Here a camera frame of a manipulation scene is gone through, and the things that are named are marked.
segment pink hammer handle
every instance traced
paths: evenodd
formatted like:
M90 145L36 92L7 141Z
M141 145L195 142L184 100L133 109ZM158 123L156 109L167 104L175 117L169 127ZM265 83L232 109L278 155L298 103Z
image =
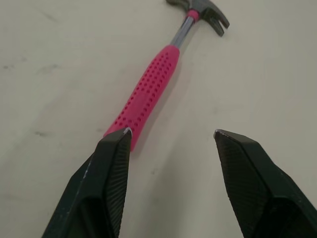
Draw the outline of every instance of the pink hammer handle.
M172 45L166 46L157 54L104 136L124 127L131 128L133 151L145 122L175 71L178 58L179 49Z

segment metal hammer shaft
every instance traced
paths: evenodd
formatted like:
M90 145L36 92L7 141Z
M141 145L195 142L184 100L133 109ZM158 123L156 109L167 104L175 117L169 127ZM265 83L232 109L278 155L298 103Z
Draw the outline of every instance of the metal hammer shaft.
M171 45L180 48L183 44L185 37L187 36L190 28L195 24L194 18L187 16L182 24L182 26L177 31L174 39L171 41Z

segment hammer claw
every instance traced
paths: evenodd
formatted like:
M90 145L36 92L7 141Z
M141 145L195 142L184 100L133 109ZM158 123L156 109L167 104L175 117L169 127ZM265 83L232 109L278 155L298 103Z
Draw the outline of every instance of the hammer claw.
M221 13L221 15L219 15L219 21L222 23L222 25L226 29L228 29L228 27L230 26L228 19L225 17L225 15L223 15L223 13Z
M214 31L219 35L219 36L223 36L224 34L224 30L222 28L222 26L220 25L219 21L215 18L210 18L210 20L208 21L208 23L210 24L210 26L212 26L212 28L214 29Z

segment smudge mark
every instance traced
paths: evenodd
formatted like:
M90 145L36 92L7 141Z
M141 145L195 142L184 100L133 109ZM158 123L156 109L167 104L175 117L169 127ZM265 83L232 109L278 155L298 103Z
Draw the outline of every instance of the smudge mark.
M42 131L35 131L34 134L40 136L40 137L49 137L50 133L48 132L42 132Z
M11 69L14 68L14 65L5 65L3 66L4 69Z
M48 14L48 13L46 13L46 12L40 10L40 9L37 9L37 8L36 8L36 10L37 10L43 17L45 17L47 20L49 20L49 21L51 21L51 22L54 22L54 23L56 23L56 24L58 23L58 19L55 18L54 16L52 16L52 15L50 15L50 14Z
M2 198L3 200L8 200L8 201L17 201L17 202L21 202L21 201L27 201L27 199L20 197L18 195L14 195L14 194L0 194L0 198Z
M44 66L42 68L40 68L37 72L37 74L50 74L52 73L54 70L56 69L60 69L61 67L54 63L54 64L50 64L50 65L47 65L47 66Z
M158 171L158 169L157 169L157 168L154 168L154 169L151 171L151 174L152 174L152 175L155 175L157 171Z
M219 108L218 108L218 107L213 107L211 113L212 113L214 116L218 115L218 113L219 113Z

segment hammer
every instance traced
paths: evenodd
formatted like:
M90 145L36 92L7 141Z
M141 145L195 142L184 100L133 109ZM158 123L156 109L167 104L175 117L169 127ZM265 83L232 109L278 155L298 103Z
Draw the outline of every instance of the hammer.
M224 34L220 22L226 29L229 27L227 18L209 0L166 1L171 5L181 6L187 12L185 20L171 43L152 60L121 113L104 134L106 136L125 127L130 128L133 133L131 151L133 151L151 111L175 71L179 59L179 49L191 27L202 19L208 22L219 36Z

